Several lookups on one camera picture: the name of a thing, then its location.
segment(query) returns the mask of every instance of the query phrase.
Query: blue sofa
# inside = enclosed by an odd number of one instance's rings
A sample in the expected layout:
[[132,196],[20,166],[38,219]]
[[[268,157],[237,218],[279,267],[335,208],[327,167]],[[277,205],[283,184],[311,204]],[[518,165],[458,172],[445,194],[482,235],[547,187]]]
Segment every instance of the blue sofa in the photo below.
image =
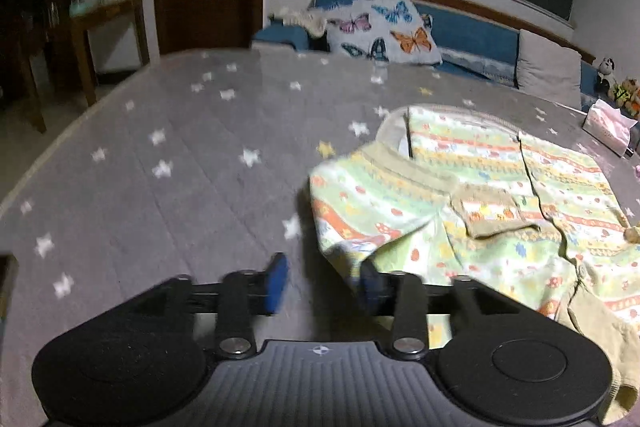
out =
[[[354,0],[313,0],[312,7],[329,8],[335,4],[349,5]],[[433,16],[433,28],[431,34],[436,45],[442,50],[455,50],[470,57],[478,59],[485,58],[489,63],[503,65],[516,65],[518,58],[518,36],[519,32],[512,28],[493,23],[489,20],[481,19],[469,14],[463,14],[446,7],[415,1],[414,4],[422,16],[430,14]],[[271,44],[288,44],[298,52],[310,49],[310,41],[307,32],[300,26],[283,26],[279,22],[274,22],[267,28],[258,31],[253,41],[267,42]],[[487,75],[481,67],[477,65],[482,60],[475,60],[476,67],[469,66],[464,60],[453,60],[443,53],[443,63],[436,66],[440,71],[447,73],[461,74],[485,82],[499,82],[517,89],[516,82],[508,77]],[[583,108],[588,106],[597,98],[594,92],[597,70],[590,64],[582,61],[582,75],[580,79],[580,91],[583,93]]]

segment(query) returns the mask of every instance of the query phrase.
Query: pillow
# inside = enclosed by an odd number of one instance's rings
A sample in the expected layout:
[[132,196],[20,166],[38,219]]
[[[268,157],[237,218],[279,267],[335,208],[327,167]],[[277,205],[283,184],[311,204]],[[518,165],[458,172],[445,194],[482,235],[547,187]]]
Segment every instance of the pillow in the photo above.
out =
[[520,90],[580,109],[580,54],[520,30],[516,81]]
[[411,0],[355,0],[325,11],[329,50],[383,62],[439,64],[430,32]]

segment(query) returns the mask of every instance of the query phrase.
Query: floor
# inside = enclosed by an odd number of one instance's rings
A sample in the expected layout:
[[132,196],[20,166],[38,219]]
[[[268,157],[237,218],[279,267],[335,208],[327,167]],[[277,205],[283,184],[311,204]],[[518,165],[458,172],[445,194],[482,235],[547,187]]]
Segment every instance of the floor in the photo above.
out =
[[[114,86],[98,86],[98,99]],[[42,113],[47,132],[39,133],[27,120],[22,102],[0,110],[0,201],[14,188],[21,176],[66,127],[86,109],[81,92],[60,99],[42,95]]]

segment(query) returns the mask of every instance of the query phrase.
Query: pink butterfly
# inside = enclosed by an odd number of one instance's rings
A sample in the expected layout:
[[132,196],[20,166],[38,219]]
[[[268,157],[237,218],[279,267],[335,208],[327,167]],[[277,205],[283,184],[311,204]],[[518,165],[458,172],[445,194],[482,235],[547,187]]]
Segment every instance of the pink butterfly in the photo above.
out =
[[328,23],[337,25],[342,33],[355,33],[356,30],[368,32],[371,29],[368,13],[358,15],[355,19],[351,19],[349,21],[343,21],[342,19],[330,19]]

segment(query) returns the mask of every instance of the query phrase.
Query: beige cushion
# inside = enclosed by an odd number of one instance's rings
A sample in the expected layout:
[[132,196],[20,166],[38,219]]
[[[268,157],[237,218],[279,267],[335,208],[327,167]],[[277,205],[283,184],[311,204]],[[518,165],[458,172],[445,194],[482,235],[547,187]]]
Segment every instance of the beige cushion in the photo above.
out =
[[520,30],[518,87],[545,100],[580,109],[580,60],[577,51]]

